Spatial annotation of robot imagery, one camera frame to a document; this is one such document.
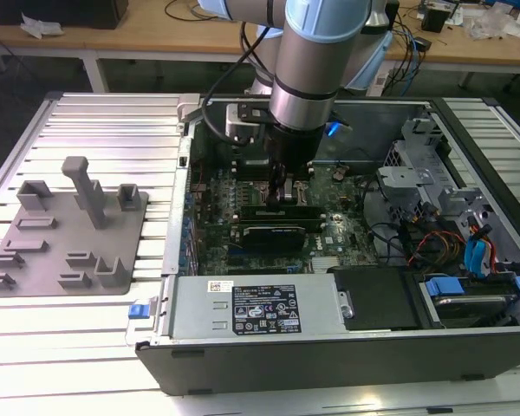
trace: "floor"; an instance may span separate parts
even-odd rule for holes
[[[79,60],[65,58],[23,58],[23,65],[6,58],[7,70],[0,74],[0,165],[23,133],[46,91],[90,91]],[[164,76],[159,78],[154,62],[106,61],[105,70],[112,92],[205,92],[227,69],[227,65],[201,62],[163,62]],[[253,80],[251,68],[240,68],[219,89],[220,93],[238,93]],[[503,91],[512,75],[476,74],[466,90],[458,87],[458,73],[421,71],[406,96],[494,97],[520,125],[520,78],[510,92]],[[394,91],[397,94],[401,87]]]

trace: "blue led light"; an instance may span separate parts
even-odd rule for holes
[[[329,128],[328,137],[333,136],[338,128],[339,128],[339,123],[337,123],[337,122],[333,123],[331,125],[331,127]]]

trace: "screw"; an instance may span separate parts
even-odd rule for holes
[[[353,317],[353,310],[348,305],[341,305],[341,313],[345,319],[350,319]]]

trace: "gray fixture plate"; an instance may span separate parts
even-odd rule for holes
[[[131,285],[131,276],[140,230],[145,217],[148,194],[140,192],[141,208],[138,211],[122,211],[115,192],[104,192],[106,223],[96,230],[85,210],[75,202],[75,192],[53,192],[51,198],[42,198],[46,211],[28,214],[23,207],[11,223],[0,244],[4,253],[9,241],[38,241],[47,244],[43,252],[19,252],[23,258],[21,268],[2,269],[16,281],[11,289],[0,289],[0,297],[14,296],[83,296],[83,295],[123,295]],[[49,230],[18,230],[20,219],[50,218],[57,222]],[[110,287],[103,287],[94,275],[94,266],[74,267],[66,263],[68,252],[91,251],[96,259],[102,257],[108,267],[119,257],[127,271],[127,278]],[[64,288],[60,285],[60,274],[74,274],[85,271],[92,284],[90,287]]]

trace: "power supply label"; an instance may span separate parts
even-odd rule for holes
[[[294,284],[233,286],[232,298],[237,335],[302,332]]]

